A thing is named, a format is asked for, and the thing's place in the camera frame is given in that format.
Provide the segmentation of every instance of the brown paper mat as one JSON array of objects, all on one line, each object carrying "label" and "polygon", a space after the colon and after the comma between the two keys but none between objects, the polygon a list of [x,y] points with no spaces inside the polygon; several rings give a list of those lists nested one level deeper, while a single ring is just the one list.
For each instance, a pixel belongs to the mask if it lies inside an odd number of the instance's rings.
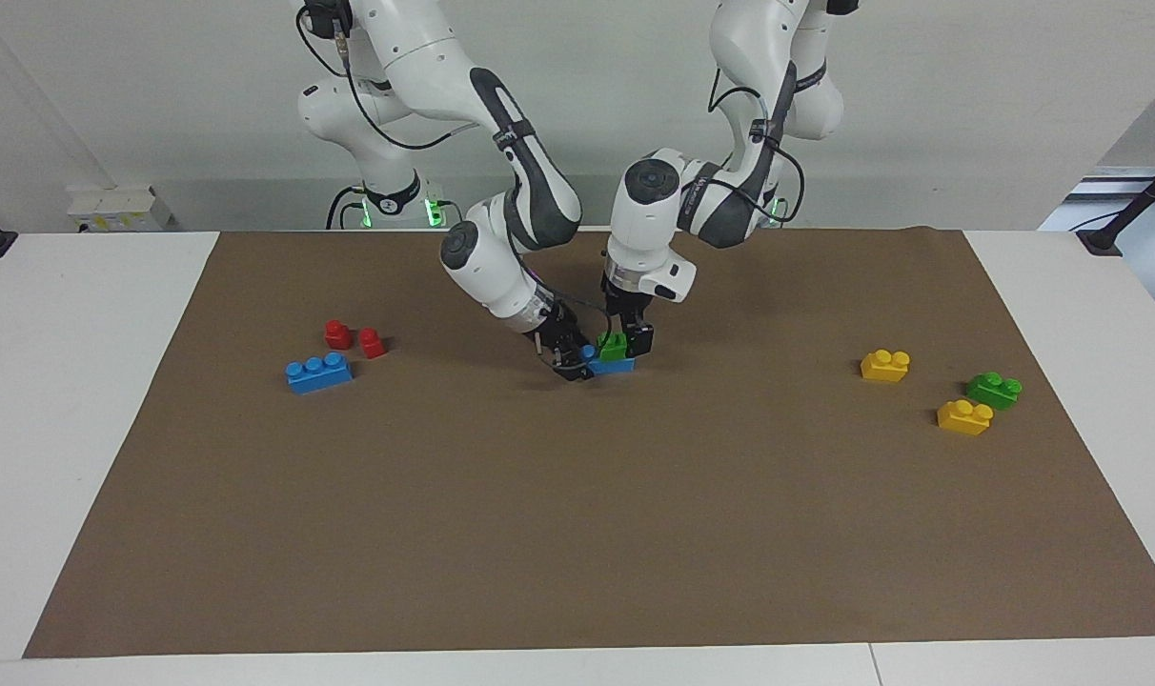
[{"label": "brown paper mat", "polygon": [[[962,234],[684,240],[655,355],[582,385],[440,238],[221,238],[25,656],[1155,634],[1153,561]],[[531,260],[594,298],[604,240]],[[292,395],[333,318],[394,350]],[[862,381],[891,345],[908,380]],[[989,370],[1021,404],[940,431]]]}]

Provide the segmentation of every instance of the yellow lego brick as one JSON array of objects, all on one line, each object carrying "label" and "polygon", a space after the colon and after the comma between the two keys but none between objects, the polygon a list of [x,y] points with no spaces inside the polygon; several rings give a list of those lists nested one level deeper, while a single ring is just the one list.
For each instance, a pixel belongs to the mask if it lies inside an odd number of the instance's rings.
[{"label": "yellow lego brick", "polygon": [[899,383],[908,376],[910,364],[912,358],[908,352],[899,351],[892,355],[891,351],[873,351],[862,360],[862,379]]},{"label": "yellow lego brick", "polygon": [[978,435],[992,426],[994,411],[989,405],[974,405],[969,400],[946,403],[938,410],[938,426],[956,433]]}]

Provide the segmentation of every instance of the red lego brick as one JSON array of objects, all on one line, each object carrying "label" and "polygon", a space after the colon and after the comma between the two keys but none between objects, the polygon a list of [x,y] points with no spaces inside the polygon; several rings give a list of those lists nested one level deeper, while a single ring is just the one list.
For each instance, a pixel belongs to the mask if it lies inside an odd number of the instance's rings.
[{"label": "red lego brick", "polygon": [[362,329],[360,334],[358,334],[358,340],[362,342],[362,351],[365,352],[365,359],[373,360],[375,357],[387,355],[387,348],[382,344],[382,340],[379,338],[378,330]]},{"label": "red lego brick", "polygon": [[348,351],[352,348],[352,331],[343,323],[333,320],[325,326],[325,341],[333,351]]}]

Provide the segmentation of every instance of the black pole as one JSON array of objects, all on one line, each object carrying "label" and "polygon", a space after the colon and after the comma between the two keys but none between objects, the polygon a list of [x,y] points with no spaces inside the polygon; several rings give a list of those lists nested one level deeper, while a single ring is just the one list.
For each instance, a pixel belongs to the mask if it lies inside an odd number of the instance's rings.
[{"label": "black pole", "polygon": [[1119,238],[1119,233],[1127,229],[1145,210],[1148,210],[1149,204],[1154,203],[1155,178],[1149,187],[1135,196],[1135,200],[1132,200],[1106,226],[1098,231],[1079,231],[1078,237],[1081,238],[1087,251],[1095,253],[1095,255],[1119,255],[1119,251],[1115,248],[1115,239]]}]

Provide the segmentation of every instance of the green lego brick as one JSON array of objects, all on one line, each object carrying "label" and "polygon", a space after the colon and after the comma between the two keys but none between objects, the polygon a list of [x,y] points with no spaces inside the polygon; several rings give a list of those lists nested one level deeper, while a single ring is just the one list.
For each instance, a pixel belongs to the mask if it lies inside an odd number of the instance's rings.
[{"label": "green lego brick", "polygon": [[629,337],[625,334],[608,334],[598,337],[598,359],[604,363],[618,363],[629,356]]},{"label": "green lego brick", "polygon": [[982,373],[967,385],[968,398],[996,410],[1008,410],[1014,407],[1021,394],[1022,385],[1018,379],[1003,379],[994,371]]}]

